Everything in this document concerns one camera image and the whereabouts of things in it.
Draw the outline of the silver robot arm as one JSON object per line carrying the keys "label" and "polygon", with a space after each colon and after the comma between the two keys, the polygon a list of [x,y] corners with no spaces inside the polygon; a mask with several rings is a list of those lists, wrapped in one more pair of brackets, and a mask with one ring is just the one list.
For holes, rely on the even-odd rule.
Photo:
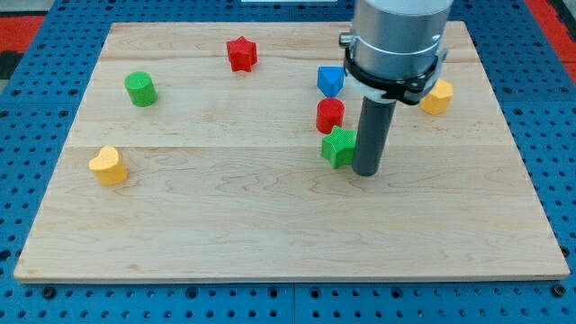
{"label": "silver robot arm", "polygon": [[374,101],[417,104],[439,79],[452,0],[356,0],[344,69]]}

